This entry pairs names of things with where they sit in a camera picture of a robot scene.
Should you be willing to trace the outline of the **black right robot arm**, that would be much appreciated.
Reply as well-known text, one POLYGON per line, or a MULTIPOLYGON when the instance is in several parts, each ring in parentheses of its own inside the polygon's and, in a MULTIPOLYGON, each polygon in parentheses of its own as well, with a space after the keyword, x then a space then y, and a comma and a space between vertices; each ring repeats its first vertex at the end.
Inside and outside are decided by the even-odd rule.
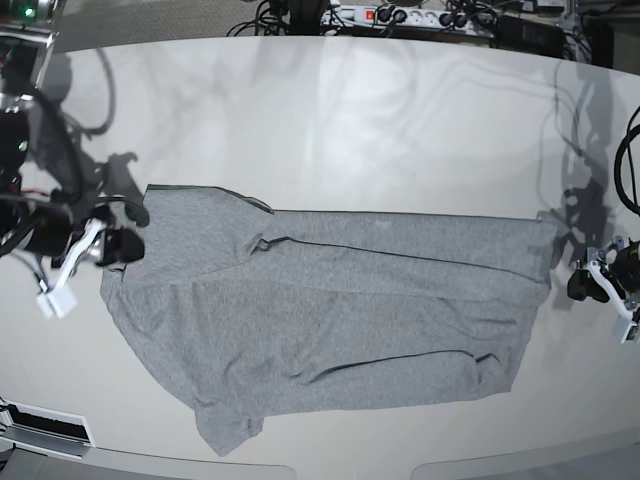
POLYGON ((71 62, 54 52, 63 1, 1 4, 1 254, 27 252, 54 269, 78 254, 99 267, 143 258, 150 218, 128 174, 133 153, 98 162, 82 145, 106 134, 116 92, 104 53, 106 117, 96 126, 64 112, 71 62))

